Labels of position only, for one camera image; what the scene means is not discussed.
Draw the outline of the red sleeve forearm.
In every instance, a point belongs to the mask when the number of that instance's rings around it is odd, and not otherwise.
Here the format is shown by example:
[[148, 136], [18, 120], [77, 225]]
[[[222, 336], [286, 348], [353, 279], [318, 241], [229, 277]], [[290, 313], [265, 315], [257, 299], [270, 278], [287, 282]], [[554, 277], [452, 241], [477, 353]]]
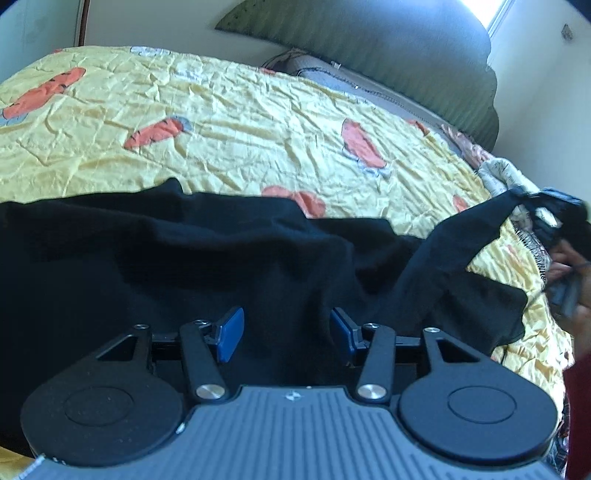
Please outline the red sleeve forearm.
[[577, 359], [574, 365], [564, 372], [570, 408], [570, 436], [566, 469], [568, 479], [587, 479], [590, 476], [590, 372], [590, 354]]

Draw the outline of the person's right hand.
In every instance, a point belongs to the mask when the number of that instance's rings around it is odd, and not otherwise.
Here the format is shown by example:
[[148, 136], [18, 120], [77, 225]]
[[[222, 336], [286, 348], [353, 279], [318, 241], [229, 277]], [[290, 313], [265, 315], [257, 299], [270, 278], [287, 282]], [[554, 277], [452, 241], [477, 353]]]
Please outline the person's right hand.
[[590, 262], [566, 240], [551, 259], [545, 294], [555, 321], [572, 337], [577, 360], [590, 353]]

